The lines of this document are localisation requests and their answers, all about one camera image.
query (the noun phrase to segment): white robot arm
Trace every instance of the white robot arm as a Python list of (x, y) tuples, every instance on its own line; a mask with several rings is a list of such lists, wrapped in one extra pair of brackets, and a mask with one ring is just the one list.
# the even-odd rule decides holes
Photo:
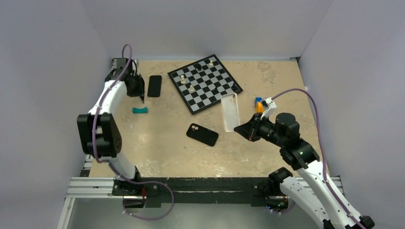
[[(249, 141), (257, 141), (261, 138), (279, 146), (281, 156), (300, 176), (308, 183), (315, 196), (302, 187), (295, 177), (287, 169), (281, 168), (270, 174), (270, 179), (276, 177), (277, 188), (285, 195), (291, 197), (300, 207), (302, 207), (317, 223), (319, 228), (323, 229), (370, 229), (374, 227), (373, 220), (368, 216), (362, 216), (347, 199), (341, 194), (333, 182), (329, 182), (329, 175), (324, 180), (322, 168), (323, 164), (319, 160), (318, 154), (312, 146), (300, 138), (299, 123), (295, 116), (289, 113), (280, 113), (276, 117), (275, 123), (269, 121), (268, 116), (273, 113), (275, 104), (265, 101), (265, 115), (256, 113), (252, 119), (241, 126), (236, 127), (235, 132), (239, 133)], [(338, 202), (334, 193), (336, 193), (345, 207)]]
[[(112, 71), (105, 79), (101, 96), (87, 114), (78, 116), (77, 125), (84, 152), (92, 154), (91, 125), (102, 96), (107, 90), (110, 90), (103, 100), (103, 106), (100, 108), (97, 118), (96, 144), (99, 161), (110, 163), (119, 174), (134, 179), (138, 172), (137, 168), (130, 163), (121, 150), (121, 135), (113, 118), (113, 114), (125, 95), (139, 96), (144, 102), (145, 83), (142, 76), (137, 73), (138, 63), (136, 61), (132, 62), (132, 66), (130, 65), (120, 80), (114, 84), (127, 61), (126, 58), (113, 59)], [(123, 180), (122, 176), (117, 176), (116, 179)]]

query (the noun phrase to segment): chessboard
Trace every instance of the chessboard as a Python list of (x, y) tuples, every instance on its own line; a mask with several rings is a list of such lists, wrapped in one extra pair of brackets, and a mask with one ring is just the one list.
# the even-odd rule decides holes
[(243, 91), (216, 55), (192, 62), (168, 75), (192, 115), (219, 103), (225, 94)]

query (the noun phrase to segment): wooden tabletop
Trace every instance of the wooden tabletop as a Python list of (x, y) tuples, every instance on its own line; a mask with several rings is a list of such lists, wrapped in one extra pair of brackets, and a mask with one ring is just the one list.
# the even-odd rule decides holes
[[(255, 97), (272, 97), (293, 88), (304, 88), (296, 61), (247, 62), (222, 61), (243, 88), (238, 95), (241, 124), (255, 112)], [(265, 140), (249, 142), (237, 133), (224, 130), (221, 104), (191, 115), (167, 72), (191, 61), (140, 61), (139, 71), (148, 88), (150, 75), (162, 75), (158, 98), (124, 97), (114, 115), (123, 140), (123, 152), (144, 177), (262, 177), (286, 167), (279, 148)], [(275, 100), (276, 112), (289, 112), (300, 124), (301, 136), (320, 154), (317, 131), (309, 101), (304, 93), (290, 92)], [(132, 108), (149, 110), (133, 114)], [(219, 134), (215, 146), (209, 147), (186, 136), (191, 123)], [(113, 177), (104, 164), (93, 162), (90, 177)]]

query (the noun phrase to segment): white wall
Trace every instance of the white wall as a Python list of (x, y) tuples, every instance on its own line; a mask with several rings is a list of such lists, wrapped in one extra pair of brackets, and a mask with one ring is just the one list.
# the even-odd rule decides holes
[(79, 0), (0, 2), (0, 228), (56, 228), (108, 59)]
[(378, 229), (404, 228), (405, 1), (334, 0), (300, 60), (333, 175)]
[(332, 0), (82, 0), (111, 56), (138, 59), (301, 56)]

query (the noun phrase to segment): blue block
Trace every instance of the blue block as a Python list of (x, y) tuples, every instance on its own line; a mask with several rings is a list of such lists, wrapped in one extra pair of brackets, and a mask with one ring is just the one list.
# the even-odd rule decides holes
[(262, 97), (256, 97), (256, 99), (255, 99), (255, 107), (256, 107), (257, 102), (260, 102), (260, 100), (262, 100)]

